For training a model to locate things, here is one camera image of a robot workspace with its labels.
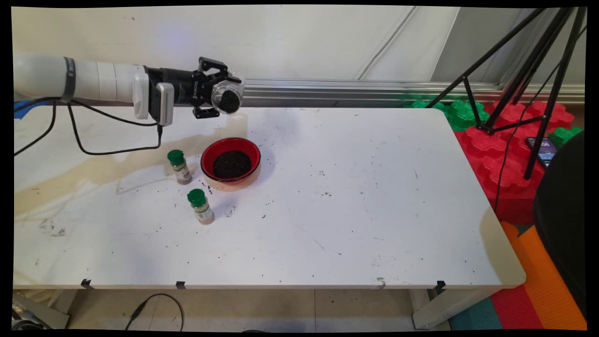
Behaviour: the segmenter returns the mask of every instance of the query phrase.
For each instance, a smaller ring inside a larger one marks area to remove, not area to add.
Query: white wall
[[[218,59],[248,78],[356,79],[411,6],[12,8],[13,52],[192,70]],[[428,81],[456,7],[419,7],[364,76]]]

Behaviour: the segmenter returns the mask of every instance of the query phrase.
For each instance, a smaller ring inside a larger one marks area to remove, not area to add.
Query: black strap
[[[69,103],[75,94],[75,60],[66,58],[66,81],[65,90],[60,100],[63,103]]]

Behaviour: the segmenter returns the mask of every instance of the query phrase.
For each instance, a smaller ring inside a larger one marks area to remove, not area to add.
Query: dirt in cup
[[[248,173],[252,169],[252,160],[241,151],[227,151],[214,161],[214,176],[221,179],[233,179]]]
[[[226,113],[233,113],[239,109],[239,98],[237,95],[230,90],[227,90],[223,93],[222,98],[219,102],[219,108]]]

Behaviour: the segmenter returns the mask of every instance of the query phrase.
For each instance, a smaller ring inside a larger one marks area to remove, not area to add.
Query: spice jar
[[[187,167],[185,157],[183,156],[183,151],[172,150],[168,153],[167,158],[168,161],[171,162],[173,171],[175,171],[175,177],[177,177],[177,182],[181,185],[189,184],[192,180],[192,176]]]
[[[187,194],[187,200],[191,203],[193,210],[195,212],[195,217],[200,221],[201,224],[209,225],[214,221],[214,212],[210,209],[210,205],[208,204],[208,199],[199,188],[192,189]]]

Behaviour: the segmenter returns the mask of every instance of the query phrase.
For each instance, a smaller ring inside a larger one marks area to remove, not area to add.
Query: black chair
[[[533,217],[545,250],[586,319],[584,131],[553,157],[537,188]]]

